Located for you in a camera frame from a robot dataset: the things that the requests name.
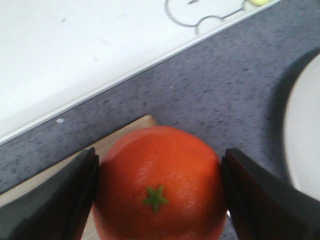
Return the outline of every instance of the wooden board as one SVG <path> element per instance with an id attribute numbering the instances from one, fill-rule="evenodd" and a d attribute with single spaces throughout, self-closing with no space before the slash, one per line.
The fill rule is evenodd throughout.
<path id="1" fill-rule="evenodd" d="M 111 146 L 125 134 L 132 132 L 133 130 L 147 128 L 155 125 L 157 125 L 157 123 L 151 115 L 143 116 L 138 120 L 113 132 L 112 134 L 102 138 L 101 140 L 95 142 L 94 144 L 85 147 L 84 149 L 88 149 L 91 147 L 95 148 L 96 154 L 99 155 L 99 158 L 101 159 L 107 153 L 107 151 L 111 148 Z M 67 157 L 66 159 L 58 162 L 57 164 L 31 177 L 27 181 L 22 182 L 21 184 L 1 194 L 0 207 L 4 206 L 7 203 L 10 203 L 11 201 L 19 198 L 23 194 L 31 191 L 35 187 L 39 186 L 41 183 L 45 182 L 52 175 L 54 175 L 59 170 L 61 170 L 67 163 L 69 163 L 79 152 Z M 84 232 L 82 234 L 81 239 L 82 240 L 100 240 L 98 233 L 96 231 L 93 215 L 91 213 L 89 214 L 89 217 L 87 219 L 86 226 L 84 228 Z"/>
<path id="2" fill-rule="evenodd" d="M 111 148 L 111 146 L 122 136 L 125 134 L 132 132 L 133 130 L 137 129 L 142 129 L 142 128 L 147 128 L 151 126 L 157 125 L 156 121 L 153 119 L 151 115 L 146 115 L 128 125 L 125 127 L 115 131 L 114 133 L 102 138 L 101 140 L 95 142 L 94 144 L 86 147 L 90 148 L 93 147 L 95 148 L 96 154 L 99 155 L 100 158 L 102 158 L 107 151 Z M 75 155 L 78 153 L 66 158 L 66 161 L 71 160 Z M 83 235 L 82 235 L 82 240 L 99 240 L 98 233 L 96 231 L 95 223 L 94 223 L 94 218 L 92 213 L 90 212 L 89 217 L 87 219 Z"/>

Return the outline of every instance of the gray line drawing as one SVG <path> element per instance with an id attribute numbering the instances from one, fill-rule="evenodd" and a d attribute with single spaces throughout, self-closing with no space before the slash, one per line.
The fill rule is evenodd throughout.
<path id="1" fill-rule="evenodd" d="M 197 4 L 200 0 L 190 0 L 187 4 L 188 5 L 191 5 L 191 4 Z M 206 19 L 211 19 L 211 18 L 214 18 L 214 19 L 218 19 L 220 20 L 221 22 L 223 22 L 226 18 L 236 14 L 236 13 L 239 13 L 241 11 L 246 11 L 246 2 L 248 0 L 243 0 L 242 4 L 241 4 L 241 7 L 233 12 L 230 12 L 228 13 L 227 15 L 225 16 L 218 16 L 218 15 L 208 15 L 208 16 L 204 16 L 202 17 L 196 24 L 187 24 L 187 23 L 183 23 L 181 21 L 179 21 L 173 14 L 172 12 L 170 11 L 170 8 L 169 8 L 169 2 L 170 0 L 165 0 L 164 2 L 164 11 L 166 13 L 166 15 L 168 16 L 168 18 L 173 21 L 175 24 L 177 25 L 180 25 L 182 27 L 187 27 L 187 28 L 194 28 L 194 31 L 195 31 L 195 34 L 196 35 L 199 35 L 199 27 L 200 27 L 200 24 L 206 20 Z"/>

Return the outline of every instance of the white surface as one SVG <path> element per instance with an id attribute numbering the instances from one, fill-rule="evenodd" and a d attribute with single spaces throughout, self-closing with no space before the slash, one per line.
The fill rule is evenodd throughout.
<path id="1" fill-rule="evenodd" d="M 1 0 L 0 144 L 278 1 Z"/>
<path id="2" fill-rule="evenodd" d="M 291 92 L 284 146 L 294 186 L 320 201 L 320 55 L 302 72 Z"/>

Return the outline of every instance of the orange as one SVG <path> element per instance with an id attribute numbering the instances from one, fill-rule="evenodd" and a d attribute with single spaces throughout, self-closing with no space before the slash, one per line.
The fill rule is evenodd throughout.
<path id="1" fill-rule="evenodd" d="M 226 220 L 219 157 L 169 126 L 135 130 L 101 160 L 93 213 L 102 240 L 218 240 Z"/>

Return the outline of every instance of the speckled countertop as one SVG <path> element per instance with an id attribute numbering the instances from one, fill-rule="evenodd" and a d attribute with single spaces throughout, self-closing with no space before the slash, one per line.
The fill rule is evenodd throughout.
<path id="1" fill-rule="evenodd" d="M 282 0 L 1 145 L 0 193 L 146 114 L 221 156 L 240 148 L 288 180 L 282 120 L 297 76 L 320 52 L 319 23 L 319 0 Z M 230 223 L 221 239 L 236 239 Z"/>

